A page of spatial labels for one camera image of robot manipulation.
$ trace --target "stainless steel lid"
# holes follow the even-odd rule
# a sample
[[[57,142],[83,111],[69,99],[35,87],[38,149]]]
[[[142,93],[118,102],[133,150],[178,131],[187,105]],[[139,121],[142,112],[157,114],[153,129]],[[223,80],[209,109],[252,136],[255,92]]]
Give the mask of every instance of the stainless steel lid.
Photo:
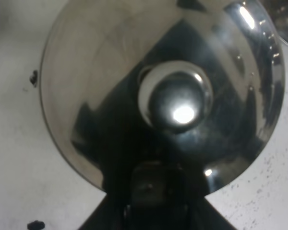
[[[72,0],[41,66],[50,133],[105,190],[142,161],[181,167],[201,195],[239,176],[281,110],[284,62],[255,0]]]
[[[285,44],[288,45],[288,0],[261,0]]]

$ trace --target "dark speck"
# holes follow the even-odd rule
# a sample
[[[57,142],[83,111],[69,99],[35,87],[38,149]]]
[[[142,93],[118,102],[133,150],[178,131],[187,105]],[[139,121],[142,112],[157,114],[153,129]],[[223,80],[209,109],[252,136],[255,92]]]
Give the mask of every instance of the dark speck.
[[[38,78],[38,71],[34,70],[32,76],[30,77],[30,82],[34,87],[37,86],[37,78]]]
[[[42,230],[45,228],[45,224],[42,221],[34,221],[32,223],[27,224],[28,230]]]
[[[249,203],[247,203],[246,205],[250,205],[250,204],[255,204],[254,201],[250,201]]]

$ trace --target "white countertop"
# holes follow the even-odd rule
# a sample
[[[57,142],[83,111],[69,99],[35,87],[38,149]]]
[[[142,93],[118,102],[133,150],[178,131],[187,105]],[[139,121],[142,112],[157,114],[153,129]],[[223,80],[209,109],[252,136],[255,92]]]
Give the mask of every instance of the white countertop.
[[[0,230],[25,230],[34,220],[46,230],[75,230],[104,196],[58,153],[29,82],[66,2],[0,0]],[[246,172],[207,197],[239,230],[288,230],[286,46],[284,53],[286,94],[272,138]]]

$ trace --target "stainless steel bowl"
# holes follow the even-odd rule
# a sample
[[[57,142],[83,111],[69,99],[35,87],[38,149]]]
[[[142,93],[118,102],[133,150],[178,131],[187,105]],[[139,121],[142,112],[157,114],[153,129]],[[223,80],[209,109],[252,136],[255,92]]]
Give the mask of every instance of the stainless steel bowl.
[[[285,44],[288,45],[288,0],[261,0]]]
[[[256,0],[71,0],[40,92],[58,148],[92,184],[123,193],[130,171],[155,159],[206,195],[265,147],[284,83],[280,41]]]

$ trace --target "spherical knob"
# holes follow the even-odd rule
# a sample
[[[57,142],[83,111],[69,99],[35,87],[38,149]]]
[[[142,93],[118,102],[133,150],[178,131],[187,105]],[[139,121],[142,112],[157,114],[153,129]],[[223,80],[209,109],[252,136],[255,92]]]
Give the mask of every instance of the spherical knob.
[[[184,61],[162,63],[143,79],[139,109],[150,126],[183,132],[199,124],[210,112],[213,91],[205,72]]]

